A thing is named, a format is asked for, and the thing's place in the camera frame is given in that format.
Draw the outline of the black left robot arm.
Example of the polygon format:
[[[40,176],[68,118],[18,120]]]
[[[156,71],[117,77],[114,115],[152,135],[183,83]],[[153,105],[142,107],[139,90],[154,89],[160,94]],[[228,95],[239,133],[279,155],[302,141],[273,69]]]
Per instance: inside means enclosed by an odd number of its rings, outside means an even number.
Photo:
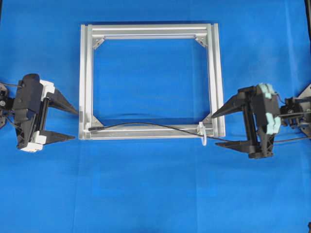
[[[15,128],[17,149],[37,152],[44,145],[73,140],[75,137],[45,130],[48,109],[71,114],[78,111],[55,88],[54,83],[27,74],[15,84],[0,84],[0,126],[7,122]]]

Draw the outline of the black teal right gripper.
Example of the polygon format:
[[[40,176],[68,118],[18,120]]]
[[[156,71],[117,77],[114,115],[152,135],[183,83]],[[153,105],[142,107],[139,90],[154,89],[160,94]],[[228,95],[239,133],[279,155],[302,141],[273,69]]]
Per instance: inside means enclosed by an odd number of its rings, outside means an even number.
[[[275,135],[279,133],[281,119],[276,91],[271,84],[260,83],[256,86],[241,88],[211,117],[217,118],[241,112],[246,114],[245,123],[249,123],[247,138],[251,141],[216,143],[217,146],[238,152],[248,153],[250,159],[273,156]]]

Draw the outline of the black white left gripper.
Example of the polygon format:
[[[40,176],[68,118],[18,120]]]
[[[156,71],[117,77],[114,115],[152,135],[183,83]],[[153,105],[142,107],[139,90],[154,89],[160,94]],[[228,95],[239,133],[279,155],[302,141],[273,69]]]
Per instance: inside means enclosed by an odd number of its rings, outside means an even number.
[[[18,82],[16,96],[13,101],[14,124],[17,136],[17,149],[25,152],[37,152],[43,145],[33,142],[35,121],[40,113],[44,85],[40,82],[38,74],[27,74]],[[54,93],[48,92],[49,107],[78,115],[78,111],[71,105],[63,94],[55,89]],[[40,131],[40,136],[45,136],[44,145],[65,142],[75,139],[74,136],[53,132]]]

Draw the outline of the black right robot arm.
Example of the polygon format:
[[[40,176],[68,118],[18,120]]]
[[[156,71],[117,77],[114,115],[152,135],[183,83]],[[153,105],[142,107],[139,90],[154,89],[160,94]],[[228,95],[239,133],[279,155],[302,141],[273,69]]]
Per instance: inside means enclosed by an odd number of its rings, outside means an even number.
[[[247,153],[250,159],[273,156],[273,145],[281,126],[299,128],[311,137],[311,89],[306,88],[299,97],[285,99],[279,106],[279,95],[270,84],[241,88],[213,118],[242,112],[245,141],[217,143],[219,147]]]

